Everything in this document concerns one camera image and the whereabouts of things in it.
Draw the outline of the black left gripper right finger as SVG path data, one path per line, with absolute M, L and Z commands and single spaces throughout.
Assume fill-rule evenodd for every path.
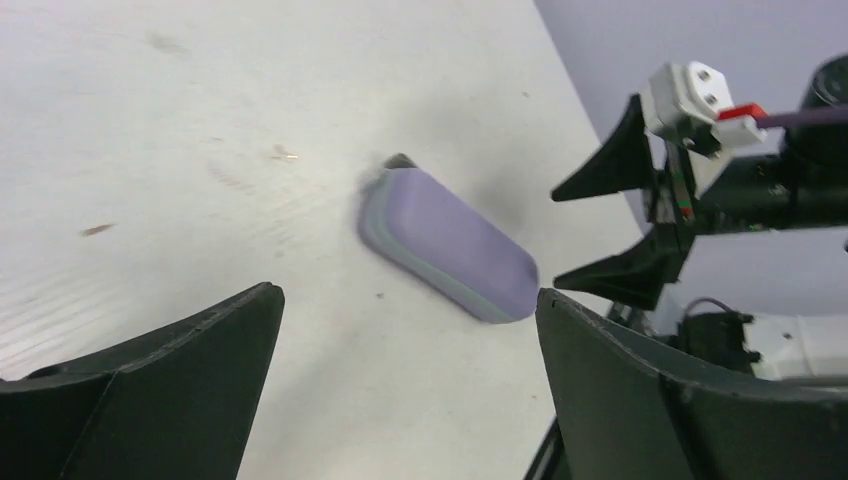
M 847 398 L 761 380 L 552 289 L 536 323 L 573 479 L 843 479 Z

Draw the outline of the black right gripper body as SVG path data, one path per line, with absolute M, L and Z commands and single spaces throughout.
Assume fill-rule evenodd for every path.
M 786 147 L 732 158 L 695 193 L 694 154 L 667 149 L 651 194 L 647 237 L 661 249 L 689 249 L 697 236 L 847 225 L 847 160 L 817 164 Z

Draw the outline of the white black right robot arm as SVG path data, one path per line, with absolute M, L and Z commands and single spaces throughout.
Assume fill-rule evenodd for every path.
M 732 100 L 701 62 L 662 65 L 556 202 L 639 191 L 647 231 L 563 273 L 616 323 L 758 378 L 847 385 L 847 59 L 800 106 Z

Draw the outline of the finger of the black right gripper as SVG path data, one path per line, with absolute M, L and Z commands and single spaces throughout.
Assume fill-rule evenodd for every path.
M 553 286 L 650 311 L 664 287 L 678 280 L 688 254 L 688 230 L 652 228 L 630 249 L 563 273 Z
M 639 94 L 630 96 L 610 136 L 580 168 L 552 191 L 554 202 L 566 202 L 650 188 L 654 165 L 645 132 Z

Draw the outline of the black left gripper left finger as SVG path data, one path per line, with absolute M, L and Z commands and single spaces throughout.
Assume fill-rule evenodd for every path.
M 285 297 L 257 284 L 1 385 L 5 479 L 233 479 Z

